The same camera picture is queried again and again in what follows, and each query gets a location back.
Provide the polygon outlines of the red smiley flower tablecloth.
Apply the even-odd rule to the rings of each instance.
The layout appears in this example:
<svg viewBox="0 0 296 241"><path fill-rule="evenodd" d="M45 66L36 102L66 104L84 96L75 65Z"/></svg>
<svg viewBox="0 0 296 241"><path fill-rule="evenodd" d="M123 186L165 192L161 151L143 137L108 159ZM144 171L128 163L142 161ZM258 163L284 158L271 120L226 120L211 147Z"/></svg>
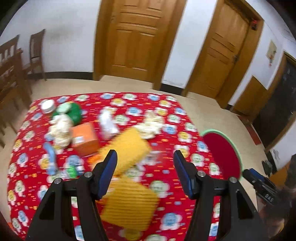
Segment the red smiley flower tablecloth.
<svg viewBox="0 0 296 241"><path fill-rule="evenodd" d="M112 149L118 156L114 179L120 175L128 176L154 190L159 197L159 206L146 231L131 233L104 222L109 239L183 240L195 202L182 190L173 164L174 152L181 151L186 161L212 177L222 179L223 176L204 139L175 97L152 93L105 92L57 96L54 101L56 104L69 102L79 106L82 123L92 124L99 139L99 148L89 157L79 157L73 147L56 147L57 177L64 180L71 178L72 171L67 171L67 167L81 166L84 171L90 170L99 157L105 157ZM49 135L49 117L42 113L42 104L41 99L32 103L18 131L8 168L7 195L11 228L20 238L26 237L37 207L54 180L54 176L46 172L49 155L42 148L45 142L53 142ZM158 134L147 141L158 156L143 158L133 167L122 169L125 157L139 152L139 140L135 135L129 135L122 142L105 141L98 119L104 110L112 114L121 133L142 123L147 113L158 115L163 126Z"/></svg>

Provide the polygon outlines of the wooden door centre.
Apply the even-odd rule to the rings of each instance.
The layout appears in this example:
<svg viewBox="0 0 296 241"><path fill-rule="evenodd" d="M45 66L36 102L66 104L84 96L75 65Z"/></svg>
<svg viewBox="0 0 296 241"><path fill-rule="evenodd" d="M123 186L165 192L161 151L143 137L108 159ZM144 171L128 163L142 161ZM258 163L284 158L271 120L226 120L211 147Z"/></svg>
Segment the wooden door centre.
<svg viewBox="0 0 296 241"><path fill-rule="evenodd" d="M104 75L161 88L186 1L101 1L93 80Z"/></svg>

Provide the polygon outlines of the green toy keychain figure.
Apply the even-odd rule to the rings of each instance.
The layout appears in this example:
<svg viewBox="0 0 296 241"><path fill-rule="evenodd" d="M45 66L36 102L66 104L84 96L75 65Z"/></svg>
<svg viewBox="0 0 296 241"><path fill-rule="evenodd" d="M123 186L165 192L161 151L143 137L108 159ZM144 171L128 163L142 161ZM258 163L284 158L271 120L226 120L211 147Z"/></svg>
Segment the green toy keychain figure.
<svg viewBox="0 0 296 241"><path fill-rule="evenodd" d="M84 166L82 165L75 166L67 163L64 166L64 170L68 179L76 179L83 175L85 171Z"/></svg>

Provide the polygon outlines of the wooden dining chair near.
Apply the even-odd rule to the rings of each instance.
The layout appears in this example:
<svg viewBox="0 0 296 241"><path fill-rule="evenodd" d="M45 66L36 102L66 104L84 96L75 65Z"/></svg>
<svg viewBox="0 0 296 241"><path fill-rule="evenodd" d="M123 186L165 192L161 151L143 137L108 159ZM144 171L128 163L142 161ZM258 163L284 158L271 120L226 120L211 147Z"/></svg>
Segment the wooden dining chair near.
<svg viewBox="0 0 296 241"><path fill-rule="evenodd" d="M16 102L20 98L24 106L29 109L32 103L31 92L22 64L22 50L17 48L19 35L1 45L1 136L4 136L4 128L9 125L16 133L16 129L10 120L4 118L4 110L9 102Z"/></svg>

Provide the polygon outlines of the white-lidded orange jar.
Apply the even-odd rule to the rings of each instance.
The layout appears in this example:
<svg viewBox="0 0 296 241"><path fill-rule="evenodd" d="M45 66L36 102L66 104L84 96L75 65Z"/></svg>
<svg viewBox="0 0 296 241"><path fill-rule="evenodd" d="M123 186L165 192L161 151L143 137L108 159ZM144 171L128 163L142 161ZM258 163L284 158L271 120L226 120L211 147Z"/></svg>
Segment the white-lidded orange jar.
<svg viewBox="0 0 296 241"><path fill-rule="evenodd" d="M44 114L52 113L56 109L55 101L52 99L46 99L41 103L41 111Z"/></svg>

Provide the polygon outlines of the wooden door right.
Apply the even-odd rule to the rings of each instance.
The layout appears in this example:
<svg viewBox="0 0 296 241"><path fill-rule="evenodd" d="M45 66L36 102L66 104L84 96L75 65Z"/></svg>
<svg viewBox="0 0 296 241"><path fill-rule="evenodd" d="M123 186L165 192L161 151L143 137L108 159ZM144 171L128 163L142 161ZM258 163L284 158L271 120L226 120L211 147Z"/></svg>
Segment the wooden door right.
<svg viewBox="0 0 296 241"><path fill-rule="evenodd" d="M247 1L217 1L182 96L193 92L226 108L254 58L263 24L263 18Z"/></svg>

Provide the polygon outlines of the wall notice paper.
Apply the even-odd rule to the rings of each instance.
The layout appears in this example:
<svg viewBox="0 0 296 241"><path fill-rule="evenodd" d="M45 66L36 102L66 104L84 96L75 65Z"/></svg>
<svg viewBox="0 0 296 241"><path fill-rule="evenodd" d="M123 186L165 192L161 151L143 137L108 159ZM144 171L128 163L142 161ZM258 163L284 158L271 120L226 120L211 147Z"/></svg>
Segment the wall notice paper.
<svg viewBox="0 0 296 241"><path fill-rule="evenodd" d="M272 63L274 61L274 58L275 58L275 55L276 55L276 52L277 52L276 44L274 43L273 40L271 40L270 43L269 43L267 54L266 54L266 56L267 56L267 58L269 60L269 66L272 65Z"/></svg>

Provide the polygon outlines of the white plastic bag piece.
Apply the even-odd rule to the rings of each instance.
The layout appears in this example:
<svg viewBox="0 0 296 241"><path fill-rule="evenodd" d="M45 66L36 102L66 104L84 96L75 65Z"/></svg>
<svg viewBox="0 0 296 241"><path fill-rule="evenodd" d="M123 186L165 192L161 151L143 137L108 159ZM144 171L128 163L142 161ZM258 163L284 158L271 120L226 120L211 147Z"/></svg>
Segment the white plastic bag piece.
<svg viewBox="0 0 296 241"><path fill-rule="evenodd" d="M101 111L99 115L99 124L104 140L110 140L115 135L119 134L119 129L113 121L113 116L107 109Z"/></svg>

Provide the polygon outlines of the wooden dining chair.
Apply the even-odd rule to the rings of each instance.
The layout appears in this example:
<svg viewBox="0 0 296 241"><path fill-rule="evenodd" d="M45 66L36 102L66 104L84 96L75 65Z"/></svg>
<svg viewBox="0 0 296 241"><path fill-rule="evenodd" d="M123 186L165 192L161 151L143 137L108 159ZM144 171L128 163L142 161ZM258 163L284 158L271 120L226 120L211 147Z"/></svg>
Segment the wooden dining chair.
<svg viewBox="0 0 296 241"><path fill-rule="evenodd" d="M41 75L45 81L47 81L46 74L43 67L43 40L46 29L41 30L38 33L32 34L29 41L29 63L24 67L24 73L29 72L35 75L34 70L39 67L41 70Z"/></svg>
<svg viewBox="0 0 296 241"><path fill-rule="evenodd" d="M16 129L10 120L4 118L4 110L9 102L16 102L20 98L24 106L29 109L32 103L31 92L22 64L22 50L17 48L19 35L1 45L1 136L4 136L4 128L9 125L16 133Z"/></svg>

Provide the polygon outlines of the yellow foam net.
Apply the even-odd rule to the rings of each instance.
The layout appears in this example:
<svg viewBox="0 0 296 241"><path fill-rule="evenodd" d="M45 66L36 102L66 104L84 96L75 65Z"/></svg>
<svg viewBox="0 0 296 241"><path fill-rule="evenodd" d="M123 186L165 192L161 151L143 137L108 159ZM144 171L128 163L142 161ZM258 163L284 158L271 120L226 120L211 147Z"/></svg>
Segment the yellow foam net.
<svg viewBox="0 0 296 241"><path fill-rule="evenodd" d="M142 232L148 229L158 204L155 192L121 177L115 181L100 217L112 225Z"/></svg>
<svg viewBox="0 0 296 241"><path fill-rule="evenodd" d="M135 128L128 128L99 150L95 163L102 162L110 150L117 153L114 175L120 176L149 154L151 146L148 141L141 138Z"/></svg>

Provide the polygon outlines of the blue plastic shoehorn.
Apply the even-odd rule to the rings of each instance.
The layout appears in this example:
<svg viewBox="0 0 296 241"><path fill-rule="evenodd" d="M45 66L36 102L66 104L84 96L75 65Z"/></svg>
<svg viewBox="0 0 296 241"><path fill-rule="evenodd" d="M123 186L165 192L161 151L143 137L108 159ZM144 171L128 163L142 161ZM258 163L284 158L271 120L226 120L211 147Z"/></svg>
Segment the blue plastic shoehorn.
<svg viewBox="0 0 296 241"><path fill-rule="evenodd" d="M49 163L48 163L48 167L47 167L47 174L48 175L56 175L56 173L57 173L57 163L56 163L55 150L54 150L53 146L48 142L45 142L43 144L43 149L49 155Z"/></svg>

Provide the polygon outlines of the red bin with green rim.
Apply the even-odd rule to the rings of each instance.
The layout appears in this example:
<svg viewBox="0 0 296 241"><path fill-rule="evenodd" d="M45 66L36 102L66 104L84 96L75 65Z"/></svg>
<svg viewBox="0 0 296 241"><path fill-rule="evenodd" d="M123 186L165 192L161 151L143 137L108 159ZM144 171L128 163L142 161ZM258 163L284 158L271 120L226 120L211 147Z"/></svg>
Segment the red bin with green rim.
<svg viewBox="0 0 296 241"><path fill-rule="evenodd" d="M242 178L243 164L241 155L234 142L223 132L216 129L205 130L201 133L215 163L219 166L223 177L227 180L235 177Z"/></svg>

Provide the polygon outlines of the cream paper ball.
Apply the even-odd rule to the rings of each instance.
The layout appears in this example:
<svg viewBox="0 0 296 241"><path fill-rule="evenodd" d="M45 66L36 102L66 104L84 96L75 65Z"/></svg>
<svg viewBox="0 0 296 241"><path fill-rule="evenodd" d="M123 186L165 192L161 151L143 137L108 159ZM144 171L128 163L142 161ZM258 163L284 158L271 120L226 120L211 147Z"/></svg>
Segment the cream paper ball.
<svg viewBox="0 0 296 241"><path fill-rule="evenodd" d="M53 137L54 145L61 148L69 146L72 140L71 128L74 126L70 117L62 113L55 115L49 123L49 134Z"/></svg>

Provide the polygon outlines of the orange cardboard box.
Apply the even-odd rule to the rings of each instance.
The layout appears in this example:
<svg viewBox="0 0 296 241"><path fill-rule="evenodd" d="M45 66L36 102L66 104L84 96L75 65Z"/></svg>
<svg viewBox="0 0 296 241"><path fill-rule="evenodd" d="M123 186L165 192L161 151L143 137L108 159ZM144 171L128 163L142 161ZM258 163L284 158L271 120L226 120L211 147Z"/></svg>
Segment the orange cardboard box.
<svg viewBox="0 0 296 241"><path fill-rule="evenodd" d="M94 154L99 149L99 139L92 123L83 123L70 130L72 148L79 156Z"/></svg>

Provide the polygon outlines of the cream paper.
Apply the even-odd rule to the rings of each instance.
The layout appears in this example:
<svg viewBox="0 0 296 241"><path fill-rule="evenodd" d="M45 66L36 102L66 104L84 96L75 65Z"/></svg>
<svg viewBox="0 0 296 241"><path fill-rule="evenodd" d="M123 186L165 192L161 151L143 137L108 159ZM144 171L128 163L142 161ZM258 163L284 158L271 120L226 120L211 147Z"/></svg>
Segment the cream paper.
<svg viewBox="0 0 296 241"><path fill-rule="evenodd" d="M162 116L154 113L152 110L148 110L144 114L144 120L133 127L139 132L141 138L149 140L161 133L164 123Z"/></svg>

